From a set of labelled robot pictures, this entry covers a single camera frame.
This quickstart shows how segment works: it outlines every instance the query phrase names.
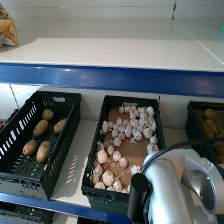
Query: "white shelf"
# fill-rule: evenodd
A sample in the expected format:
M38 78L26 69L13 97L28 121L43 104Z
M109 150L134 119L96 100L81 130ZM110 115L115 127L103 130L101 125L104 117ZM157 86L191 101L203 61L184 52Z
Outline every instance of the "white shelf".
M51 197L52 200L90 207L87 197L82 195L81 185L96 126L97 121L80 121ZM164 128L163 131L166 146L187 140L185 130Z
M15 22L19 44L0 49L0 62L224 71L220 19Z
M97 121L80 121L70 150L62 167L54 193L51 197L52 200L90 207L87 197L82 195L81 182L88 159L88 154L91 149L96 125ZM185 130L163 128L163 133L166 146L187 140ZM193 192L190 192L186 187L182 186L182 189L186 197L188 208L194 219L194 223L216 224L216 217L205 211L198 197ZM66 224L76 223L77 217L57 214L54 218L54 224L62 223L61 220L66 221Z

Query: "paper bag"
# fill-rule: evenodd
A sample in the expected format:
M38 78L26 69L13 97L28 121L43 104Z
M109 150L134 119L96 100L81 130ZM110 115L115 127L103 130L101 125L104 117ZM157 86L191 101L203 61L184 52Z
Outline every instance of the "paper bag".
M0 47L17 45L17 32L14 20L0 4Z

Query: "wall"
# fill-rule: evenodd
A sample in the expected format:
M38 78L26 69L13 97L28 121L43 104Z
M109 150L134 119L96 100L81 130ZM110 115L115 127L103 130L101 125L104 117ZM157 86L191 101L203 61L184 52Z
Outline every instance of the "wall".
M187 105L190 101L203 102L220 102L224 103L224 99L191 97L191 96L175 96L175 95L159 95L150 93L135 93L135 92L116 92L91 89L69 89L55 87L40 87L40 86L22 86L0 84L1 104L4 105L0 109L0 119L7 119L8 116L17 108L25 103L25 101L35 91L59 91L82 94L81 100L81 118L97 120L99 117L101 105L105 95L114 96L129 96L148 99L157 99L159 102L160 116L163 127L172 127L185 129L187 120Z
M223 18L223 0L1 0L15 19Z

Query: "plastic crate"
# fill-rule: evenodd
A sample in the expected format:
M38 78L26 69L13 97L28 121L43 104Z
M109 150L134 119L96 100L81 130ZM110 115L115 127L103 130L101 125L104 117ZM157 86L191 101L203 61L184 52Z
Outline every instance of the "plastic crate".
M142 98L129 98L129 97L117 97L117 96L105 96L103 105L101 107L101 113L99 116L97 128L95 131L91 151L89 153L88 162L85 168L85 172L82 180L82 193L88 197L91 208L103 212L109 212L119 215L127 215L128 206L128 194L119 192L112 192L107 190L95 189L90 186L90 177L93 171L93 163L95 161L95 155L97 152L97 142L102 140L100 136L100 130L104 120L108 119L108 115L111 108L117 108L124 102L137 103L139 107L152 106L155 110L155 120L157 123L156 135L159 138L158 146L160 149L165 148L165 141L162 131L162 125L160 120L159 105L157 100L142 99Z
M88 224L110 224L109 222L103 222L103 221L78 217L77 224L87 224L87 223Z
M207 110L212 109L215 111L224 111L224 104L220 103L207 103L207 102L190 102L188 104L188 119L186 132L188 138L197 139L197 138L206 138L205 133L201 127L201 124L194 112L194 109ZM210 160L215 165L218 164L216 156L212 150L210 144L205 143L201 145L192 146L192 148L201 156Z
M5 221L17 224L51 224L54 212L0 202L0 216Z
M0 131L0 192L48 200L80 121L80 94L36 92ZM48 130L35 138L39 146L50 141L51 153L38 163L36 153L26 157L23 146L33 139L33 130L44 109L54 111ZM67 118L60 134L54 125Z

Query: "blue shelf edge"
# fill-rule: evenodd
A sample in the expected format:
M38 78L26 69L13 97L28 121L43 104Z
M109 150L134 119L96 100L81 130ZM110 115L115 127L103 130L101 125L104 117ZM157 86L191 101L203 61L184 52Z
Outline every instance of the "blue shelf edge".
M0 201L8 202L12 204L19 204L28 207L39 208L47 211L53 211L63 213L67 215L75 215L79 217L116 223L116 224L131 224L132 222L127 216L116 215L112 213L104 213L97 210L93 210L87 207L81 207L77 205L71 205L56 201L44 201L36 198L29 198L19 195L12 195L6 193L0 193Z
M0 83L224 98L224 71L0 63Z

